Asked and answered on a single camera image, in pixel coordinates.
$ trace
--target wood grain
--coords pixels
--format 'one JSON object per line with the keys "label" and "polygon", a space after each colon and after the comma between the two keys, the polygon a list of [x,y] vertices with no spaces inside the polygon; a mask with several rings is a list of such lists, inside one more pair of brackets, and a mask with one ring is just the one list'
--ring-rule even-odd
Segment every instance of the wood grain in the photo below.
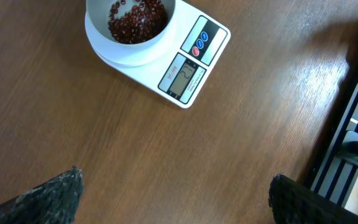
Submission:
{"label": "wood grain", "polygon": [[76,164],[76,223],[272,223],[311,156],[358,0],[191,0],[232,39],[181,110],[105,65],[85,1],[0,0],[0,203]]}

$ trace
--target white kitchen scale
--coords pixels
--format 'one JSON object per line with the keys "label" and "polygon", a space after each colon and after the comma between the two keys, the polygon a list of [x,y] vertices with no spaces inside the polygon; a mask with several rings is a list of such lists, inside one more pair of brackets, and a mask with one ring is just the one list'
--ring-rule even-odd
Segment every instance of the white kitchen scale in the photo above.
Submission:
{"label": "white kitchen scale", "polygon": [[145,49],[107,47],[110,40],[96,30],[88,13],[85,28],[105,63],[181,108],[193,104],[231,37],[229,29],[182,0],[163,37]]}

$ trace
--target scale control panel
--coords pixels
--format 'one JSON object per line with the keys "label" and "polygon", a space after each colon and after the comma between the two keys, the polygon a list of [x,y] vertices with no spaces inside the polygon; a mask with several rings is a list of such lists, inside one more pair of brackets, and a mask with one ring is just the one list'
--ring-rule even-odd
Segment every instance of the scale control panel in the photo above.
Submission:
{"label": "scale control panel", "polygon": [[183,54],[177,53],[158,88],[183,104],[187,104],[226,37],[227,32],[219,25],[204,16],[199,16],[182,44],[181,50],[200,63],[195,63]]}

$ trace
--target red button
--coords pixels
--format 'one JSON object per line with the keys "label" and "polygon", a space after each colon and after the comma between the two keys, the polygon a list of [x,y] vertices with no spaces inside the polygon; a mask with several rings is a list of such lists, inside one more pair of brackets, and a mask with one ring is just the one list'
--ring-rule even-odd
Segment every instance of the red button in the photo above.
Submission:
{"label": "red button", "polygon": [[198,47],[193,47],[193,55],[198,56],[200,54],[200,50],[198,50]]}

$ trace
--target white object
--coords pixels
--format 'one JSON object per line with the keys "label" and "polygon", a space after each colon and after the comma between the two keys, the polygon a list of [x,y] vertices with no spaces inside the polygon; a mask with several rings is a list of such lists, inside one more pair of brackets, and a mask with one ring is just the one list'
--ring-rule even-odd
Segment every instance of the white object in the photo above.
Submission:
{"label": "white object", "polygon": [[181,108],[189,108],[229,42],[231,33],[181,0],[176,1],[175,11],[171,28],[146,49],[104,47],[88,13],[85,28],[92,48],[105,63]]}
{"label": "white object", "polygon": [[[167,26],[161,33],[154,38],[139,44],[121,44],[114,40],[110,34],[109,26],[107,25],[110,18],[110,8],[112,4],[117,0],[86,0],[86,12],[89,16],[90,22],[95,29],[95,33],[92,32],[93,40],[99,45],[102,45],[103,52],[105,54],[111,48],[124,49],[124,50],[139,50],[145,49],[156,44],[166,33],[167,30],[171,29],[172,19],[176,16],[176,3],[177,0],[161,0],[164,4],[165,13],[168,17]],[[124,16],[125,12],[130,12],[134,5],[139,6],[140,2],[135,0],[127,0],[125,4],[121,4],[118,8],[118,14],[115,18]]]}

